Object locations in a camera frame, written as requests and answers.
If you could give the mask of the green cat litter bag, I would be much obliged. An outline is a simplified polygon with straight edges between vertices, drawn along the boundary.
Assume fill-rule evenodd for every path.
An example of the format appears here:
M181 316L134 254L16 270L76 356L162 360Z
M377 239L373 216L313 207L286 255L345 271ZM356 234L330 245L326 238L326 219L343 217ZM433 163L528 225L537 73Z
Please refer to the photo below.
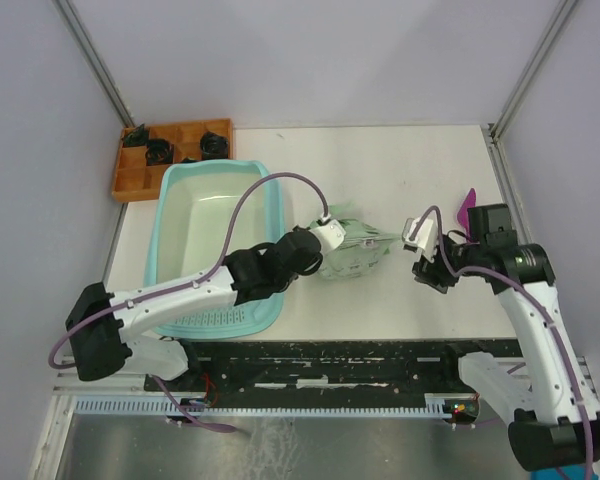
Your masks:
M318 270L326 280L344 280L369 274L401 239L396 233L369 225L361 217L362 210L351 202L330 204L332 217L345 230L342 244L324 256Z

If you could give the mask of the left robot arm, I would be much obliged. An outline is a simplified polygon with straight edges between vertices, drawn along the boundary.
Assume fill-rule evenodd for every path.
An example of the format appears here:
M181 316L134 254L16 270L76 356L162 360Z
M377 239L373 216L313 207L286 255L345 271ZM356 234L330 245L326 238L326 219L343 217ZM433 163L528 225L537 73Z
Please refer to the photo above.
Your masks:
M79 379L97 381L126 370L192 389L201 378L200 364L179 343L150 338L146 331L282 293L296 278L315 273L343 239L336 222L295 228L275 243L234 251L216 270L134 292L109 293L102 283L85 287L65 323Z

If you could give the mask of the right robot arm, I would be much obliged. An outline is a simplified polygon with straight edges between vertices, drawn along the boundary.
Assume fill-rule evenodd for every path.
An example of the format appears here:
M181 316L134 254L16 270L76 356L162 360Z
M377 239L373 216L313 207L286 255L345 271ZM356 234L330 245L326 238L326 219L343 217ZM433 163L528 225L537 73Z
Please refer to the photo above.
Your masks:
M469 386L491 406L524 470L580 465L590 479L600 460L600 403L566 332L546 251L520 243L505 204L471 207L467 216L464 243L443 232L436 206L407 220L404 247L419 255L412 272L441 293L463 278L483 279L514 328L530 384L521 384L482 350L442 362L440 382L452 391Z

